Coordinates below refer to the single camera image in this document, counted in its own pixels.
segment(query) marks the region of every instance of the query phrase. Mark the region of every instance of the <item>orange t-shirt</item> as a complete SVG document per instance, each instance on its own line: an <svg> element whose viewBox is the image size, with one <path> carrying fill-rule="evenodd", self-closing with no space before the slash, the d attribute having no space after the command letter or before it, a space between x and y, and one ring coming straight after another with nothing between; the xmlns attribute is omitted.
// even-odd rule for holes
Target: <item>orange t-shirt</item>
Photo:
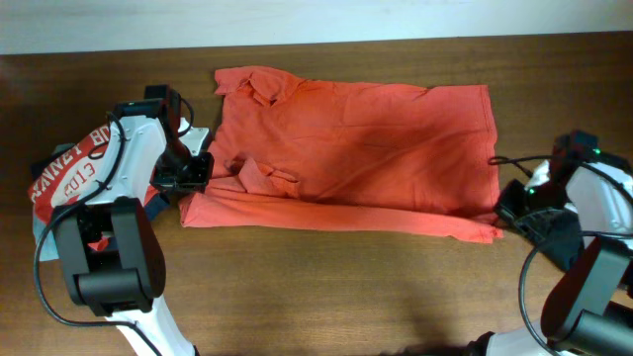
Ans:
<svg viewBox="0 0 633 356"><path fill-rule="evenodd" d="M501 237L487 86L339 83L259 66L216 80L213 177L181 202L183 225Z"/></svg>

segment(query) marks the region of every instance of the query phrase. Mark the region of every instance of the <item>wood grain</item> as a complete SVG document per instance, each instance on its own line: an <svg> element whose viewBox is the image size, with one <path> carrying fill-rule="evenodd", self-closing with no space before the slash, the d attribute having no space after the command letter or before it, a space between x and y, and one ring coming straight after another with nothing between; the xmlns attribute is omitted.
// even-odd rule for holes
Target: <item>wood grain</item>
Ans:
<svg viewBox="0 0 633 356"><path fill-rule="evenodd" d="M497 152L546 153L557 134L598 134L633 158L633 34L501 37L0 56L0 354L131 355L114 329L49 318L33 287L29 163L103 123L144 85L171 83L214 127L214 70L270 65L299 76L420 86L489 84ZM503 168L501 185L518 177ZM172 207L152 223L165 252L167 302L203 355L376 355L407 345L463 345L521 326L518 272L529 245L386 232L182 228ZM541 257L528 286L538 317L561 274ZM63 315L57 262L45 290Z"/></svg>

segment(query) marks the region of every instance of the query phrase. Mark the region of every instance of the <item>black bracket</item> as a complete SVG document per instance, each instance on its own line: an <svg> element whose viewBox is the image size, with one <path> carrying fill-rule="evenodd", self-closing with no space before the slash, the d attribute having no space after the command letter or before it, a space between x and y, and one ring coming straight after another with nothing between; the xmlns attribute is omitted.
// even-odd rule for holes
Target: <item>black bracket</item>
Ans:
<svg viewBox="0 0 633 356"><path fill-rule="evenodd" d="M549 199L546 200L547 203L540 199L544 197L539 194L543 190L534 191L533 194L526 192L523 184L516 179L512 180L501 192L495 205L495 213L508 225L515 227L517 232L533 245L558 240L543 247L541 252L562 271L568 271L585 250L581 238L568 238L578 235L581 231L578 215L563 210L544 210L542 213L533 214L551 204Z"/></svg>
<svg viewBox="0 0 633 356"><path fill-rule="evenodd" d="M611 301L631 258L621 241L591 243L543 308L541 327L554 349L633 355L633 310Z"/></svg>
<svg viewBox="0 0 633 356"><path fill-rule="evenodd" d="M104 233L117 238L118 248L97 252L88 247ZM53 235L66 288L77 305L87 305L97 316L151 311L165 288L165 259L138 199L84 206Z"/></svg>
<svg viewBox="0 0 633 356"><path fill-rule="evenodd" d="M208 152L192 156L178 138L180 104L180 94L168 85L149 85L143 100L117 104L114 114L119 118L145 115L160 121L167 146L156 162L152 185L168 192L204 192L214 159Z"/></svg>

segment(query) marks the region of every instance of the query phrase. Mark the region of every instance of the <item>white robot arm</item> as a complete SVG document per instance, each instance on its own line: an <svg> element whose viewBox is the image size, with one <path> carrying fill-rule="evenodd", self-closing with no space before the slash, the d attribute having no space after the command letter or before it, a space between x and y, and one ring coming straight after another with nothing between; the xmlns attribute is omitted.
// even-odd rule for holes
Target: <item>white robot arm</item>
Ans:
<svg viewBox="0 0 633 356"><path fill-rule="evenodd" d="M516 226L523 220L524 225L516 226L519 231L541 234L539 238L546 240L535 241L537 244L555 246L553 235L565 237L542 228L551 227L551 220L529 222L522 217L544 208L578 214L575 223L580 231L567 237L580 240L584 236L584 251L548 297L540 323L532 323L540 338L548 340L550 350L523 328L490 337L486 356L576 354L568 350L633 355L633 311L610 301L615 289L630 285L633 277L629 271L633 259L632 197L628 162L601 152L597 137L582 132L559 137L554 154L535 170L525 187L516 182L508 185L497 204L497 213L504 221ZM571 234L574 229L563 226L562 230Z"/></svg>
<svg viewBox="0 0 633 356"><path fill-rule="evenodd" d="M172 192L203 192L208 183L213 158L204 148L210 131L192 128L181 119L182 102L193 121L189 104L166 85L146 87L143 100L117 105L94 189L87 189L77 204L53 213L51 228L70 298L117 326L143 356L198 355L178 330L162 296L165 261L142 208L150 185ZM102 236L111 236L114 242L103 251L91 249L88 244ZM43 293L41 297L55 317ZM55 318L66 324L86 323Z"/></svg>

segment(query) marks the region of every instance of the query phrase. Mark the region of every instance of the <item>folded cloth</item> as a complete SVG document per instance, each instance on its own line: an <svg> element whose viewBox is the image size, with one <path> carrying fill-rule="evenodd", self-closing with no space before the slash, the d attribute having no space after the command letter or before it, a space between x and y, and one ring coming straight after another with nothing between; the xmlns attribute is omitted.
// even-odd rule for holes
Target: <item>folded cloth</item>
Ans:
<svg viewBox="0 0 633 356"><path fill-rule="evenodd" d="M501 237L487 86L338 83L260 66L216 80L216 163L205 194L181 201L184 226Z"/></svg>

